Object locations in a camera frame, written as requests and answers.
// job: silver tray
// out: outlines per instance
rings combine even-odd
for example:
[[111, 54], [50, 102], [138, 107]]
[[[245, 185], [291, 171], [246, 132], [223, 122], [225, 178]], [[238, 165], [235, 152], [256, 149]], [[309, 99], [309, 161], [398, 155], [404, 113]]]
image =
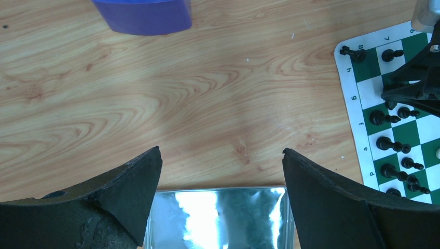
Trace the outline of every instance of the silver tray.
[[285, 187], [157, 192], [147, 249], [292, 249], [294, 222]]

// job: chess piece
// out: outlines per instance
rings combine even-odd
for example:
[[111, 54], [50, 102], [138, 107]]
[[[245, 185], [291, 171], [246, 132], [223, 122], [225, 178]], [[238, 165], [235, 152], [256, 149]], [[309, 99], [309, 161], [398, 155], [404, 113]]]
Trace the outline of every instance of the chess piece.
[[392, 60], [394, 60], [395, 57], [400, 57], [403, 56], [403, 50], [392, 50], [392, 49], [387, 49], [382, 53], [382, 60], [385, 62], [390, 62]]
[[410, 110], [407, 107], [401, 107], [397, 111], [397, 115], [400, 118], [418, 117], [420, 116], [420, 112], [418, 110]]
[[363, 62], [367, 57], [367, 51], [365, 49], [354, 51], [350, 50], [347, 46], [343, 46], [339, 53], [343, 56], [349, 55], [355, 63]]
[[404, 159], [402, 159], [402, 166], [406, 169], [411, 169], [411, 168], [415, 168], [418, 170], [423, 170], [424, 166], [421, 163], [416, 163], [414, 162], [414, 160], [412, 160], [409, 157], [405, 157]]
[[376, 146], [381, 150], [393, 149], [395, 152], [402, 152], [408, 154], [411, 151], [411, 146], [409, 144], [402, 144], [400, 142], [393, 143], [389, 137], [381, 136], [376, 141]]
[[407, 185], [407, 187], [412, 192], [420, 191], [420, 192], [424, 193], [425, 195], [429, 195], [431, 193], [431, 191], [428, 188], [422, 187], [422, 186], [420, 186], [420, 184], [410, 183]]
[[406, 183], [420, 185], [420, 181], [417, 179], [415, 175], [408, 175], [408, 177], [406, 178]]
[[370, 114], [370, 122], [376, 126], [379, 126], [385, 122], [387, 123], [397, 123], [401, 121], [401, 119], [398, 116], [390, 116], [385, 115], [381, 110], [374, 110]]
[[387, 193], [389, 193], [390, 195], [393, 195], [393, 196], [402, 197], [402, 194], [400, 193], [400, 191], [395, 188], [388, 189]]
[[406, 182], [409, 175], [405, 171], [397, 171], [392, 164], [386, 163], [380, 168], [380, 173], [386, 178], [396, 177], [401, 182]]

